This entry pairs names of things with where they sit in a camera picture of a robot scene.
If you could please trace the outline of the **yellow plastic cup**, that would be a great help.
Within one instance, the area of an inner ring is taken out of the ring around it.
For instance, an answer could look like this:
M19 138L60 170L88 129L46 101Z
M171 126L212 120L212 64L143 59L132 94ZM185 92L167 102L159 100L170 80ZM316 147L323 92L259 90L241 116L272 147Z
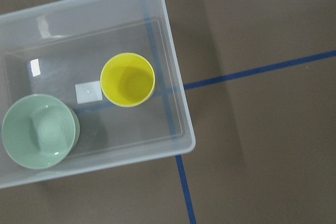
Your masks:
M154 93L156 76L144 57L125 52L113 56L103 66L100 85L113 104L130 108L147 101Z

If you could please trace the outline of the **light green bowl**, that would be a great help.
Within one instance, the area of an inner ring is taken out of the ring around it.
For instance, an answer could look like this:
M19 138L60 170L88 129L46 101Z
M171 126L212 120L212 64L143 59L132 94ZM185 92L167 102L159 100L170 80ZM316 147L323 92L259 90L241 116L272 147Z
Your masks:
M6 153L18 165L47 169L71 152L80 135L74 111L47 94L25 96L6 112L2 142Z

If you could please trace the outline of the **translucent plastic storage box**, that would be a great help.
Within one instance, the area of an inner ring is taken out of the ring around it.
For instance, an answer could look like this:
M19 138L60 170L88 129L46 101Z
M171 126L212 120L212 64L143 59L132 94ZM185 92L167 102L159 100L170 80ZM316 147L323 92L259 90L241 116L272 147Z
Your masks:
M134 52L153 66L144 103L121 108L101 93L113 56ZM43 93L71 107L80 136L49 169L17 165L1 149L1 187L175 156L196 140L165 0L63 0L1 16L1 115L22 97Z

